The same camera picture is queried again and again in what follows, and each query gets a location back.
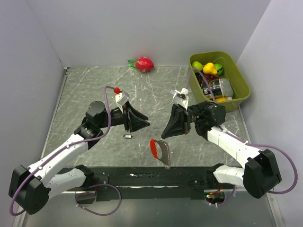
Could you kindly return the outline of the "red and silver key organizer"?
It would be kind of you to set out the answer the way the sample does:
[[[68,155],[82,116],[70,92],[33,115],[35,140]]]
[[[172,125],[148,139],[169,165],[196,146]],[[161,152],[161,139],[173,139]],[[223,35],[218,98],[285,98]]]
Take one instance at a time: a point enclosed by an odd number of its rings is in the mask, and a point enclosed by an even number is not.
[[[150,140],[150,149],[153,157],[164,164],[165,169],[170,169],[170,149],[168,142],[164,140]]]

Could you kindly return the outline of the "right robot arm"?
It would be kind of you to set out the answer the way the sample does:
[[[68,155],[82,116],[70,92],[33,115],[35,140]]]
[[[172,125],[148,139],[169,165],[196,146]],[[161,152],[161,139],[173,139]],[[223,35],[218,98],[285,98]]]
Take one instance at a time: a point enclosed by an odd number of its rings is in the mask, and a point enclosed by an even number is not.
[[[199,136],[223,149],[240,164],[240,167],[220,165],[207,176],[208,185],[215,189],[223,183],[233,184],[259,199],[282,181],[276,157],[271,150],[250,146],[231,133],[223,125],[225,116],[225,107],[212,102],[188,108],[174,104],[161,137],[187,135],[194,123]]]

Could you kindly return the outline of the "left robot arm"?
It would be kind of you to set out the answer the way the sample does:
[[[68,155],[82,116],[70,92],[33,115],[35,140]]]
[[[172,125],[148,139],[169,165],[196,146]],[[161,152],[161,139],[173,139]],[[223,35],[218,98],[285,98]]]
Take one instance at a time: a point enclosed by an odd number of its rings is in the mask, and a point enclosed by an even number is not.
[[[35,214],[54,196],[63,191],[93,186],[93,172],[84,165],[60,174],[67,163],[90,150],[111,126],[123,125],[127,132],[150,126],[149,118],[134,109],[129,102],[110,110],[108,104],[92,102],[82,124],[57,149],[29,167],[19,165],[12,173],[9,196],[28,214]]]

